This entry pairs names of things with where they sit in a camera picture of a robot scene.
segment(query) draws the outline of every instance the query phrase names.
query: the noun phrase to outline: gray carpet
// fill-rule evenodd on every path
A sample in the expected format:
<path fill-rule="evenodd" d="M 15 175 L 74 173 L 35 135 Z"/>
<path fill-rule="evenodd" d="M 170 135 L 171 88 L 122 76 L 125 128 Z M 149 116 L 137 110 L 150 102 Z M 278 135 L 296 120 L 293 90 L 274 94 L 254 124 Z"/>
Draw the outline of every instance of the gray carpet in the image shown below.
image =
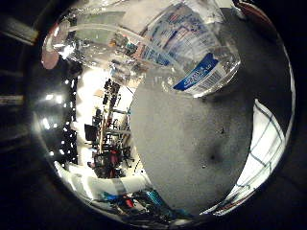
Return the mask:
<path fill-rule="evenodd" d="M 288 61 L 267 41 L 224 10 L 242 66 L 229 86 L 205 99 L 186 99 L 140 86 L 130 128 L 153 185 L 174 209 L 192 215 L 224 199 L 248 157 L 254 99 L 282 129 L 291 116 Z"/>

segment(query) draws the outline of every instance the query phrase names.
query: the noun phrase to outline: blue object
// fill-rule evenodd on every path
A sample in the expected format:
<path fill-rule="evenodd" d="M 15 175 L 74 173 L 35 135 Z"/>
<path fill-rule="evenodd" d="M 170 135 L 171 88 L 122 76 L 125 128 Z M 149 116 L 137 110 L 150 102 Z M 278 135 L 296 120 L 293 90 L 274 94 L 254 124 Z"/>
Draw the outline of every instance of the blue object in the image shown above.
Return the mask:
<path fill-rule="evenodd" d="M 219 62 L 213 58 L 213 54 L 207 54 L 198 66 L 173 88 L 180 91 L 187 90 L 203 80 L 218 63 Z"/>
<path fill-rule="evenodd" d="M 103 199 L 106 200 L 106 201 L 111 201 L 111 200 L 114 200 L 114 199 L 119 198 L 118 195 L 111 195 L 111 194 L 108 194 L 108 193 L 106 193 L 106 192 L 103 192 L 103 193 L 102 193 L 102 197 L 103 197 Z"/>
<path fill-rule="evenodd" d="M 147 197 L 158 206 L 167 206 L 156 191 L 146 192 Z"/>

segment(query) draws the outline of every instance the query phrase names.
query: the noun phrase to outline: clear plastic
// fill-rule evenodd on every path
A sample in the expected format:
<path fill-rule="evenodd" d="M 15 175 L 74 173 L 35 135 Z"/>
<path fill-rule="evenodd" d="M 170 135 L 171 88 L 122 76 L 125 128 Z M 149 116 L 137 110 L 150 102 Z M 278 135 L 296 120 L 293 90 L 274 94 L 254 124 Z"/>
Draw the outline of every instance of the clear plastic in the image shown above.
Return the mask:
<path fill-rule="evenodd" d="M 121 85 L 195 98 L 226 85 L 240 65 L 214 0 L 76 5 L 46 39 L 62 58 L 108 71 Z"/>

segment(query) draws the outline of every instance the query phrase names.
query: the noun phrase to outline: fluorescent light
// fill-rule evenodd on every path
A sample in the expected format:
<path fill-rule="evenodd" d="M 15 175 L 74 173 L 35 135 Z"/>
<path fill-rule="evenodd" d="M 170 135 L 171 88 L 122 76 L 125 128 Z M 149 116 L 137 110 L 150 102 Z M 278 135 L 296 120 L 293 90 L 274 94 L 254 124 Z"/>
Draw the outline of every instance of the fluorescent light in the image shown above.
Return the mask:
<path fill-rule="evenodd" d="M 50 125 L 49 125 L 49 122 L 48 122 L 47 118 L 44 118 L 44 119 L 42 120 L 42 123 L 44 124 L 44 126 L 45 126 L 46 129 L 50 129 Z"/>
<path fill-rule="evenodd" d="M 57 101 L 58 104 L 61 104 L 61 103 L 62 103 L 62 100 L 63 100 L 63 98 L 62 98 L 61 95 L 58 95 L 58 96 L 56 97 L 56 101 Z"/>
<path fill-rule="evenodd" d="M 46 100 L 52 100 L 54 98 L 54 95 L 53 94 L 48 94 L 47 96 L 46 96 Z"/>
<path fill-rule="evenodd" d="M 63 46 L 65 46 L 65 45 L 64 44 L 55 44 L 54 48 L 60 48 L 60 47 L 63 47 Z"/>
<path fill-rule="evenodd" d="M 55 29 L 54 36 L 57 36 L 57 35 L 58 35 L 58 32 L 59 32 L 59 27 L 57 27 L 57 28 Z"/>
<path fill-rule="evenodd" d="M 65 46 L 63 52 L 59 52 L 63 59 L 67 59 L 67 57 L 74 52 L 75 48 L 73 46 Z"/>

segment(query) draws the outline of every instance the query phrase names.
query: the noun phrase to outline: bottle label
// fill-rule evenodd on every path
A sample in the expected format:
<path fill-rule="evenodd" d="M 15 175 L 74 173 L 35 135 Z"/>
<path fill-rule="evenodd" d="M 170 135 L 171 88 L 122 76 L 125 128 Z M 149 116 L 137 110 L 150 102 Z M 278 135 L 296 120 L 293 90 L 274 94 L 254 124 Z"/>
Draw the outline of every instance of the bottle label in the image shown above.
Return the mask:
<path fill-rule="evenodd" d="M 200 16 L 182 3 L 169 7 L 150 24 L 145 37 L 167 56 L 146 45 L 140 45 L 134 56 L 165 66 L 174 61 L 185 65 L 191 59 L 202 58 L 210 47 L 220 45 Z"/>
<path fill-rule="evenodd" d="M 225 70 L 213 54 L 207 54 L 183 80 L 173 88 L 190 94 L 199 94 L 209 89 L 225 76 Z"/>

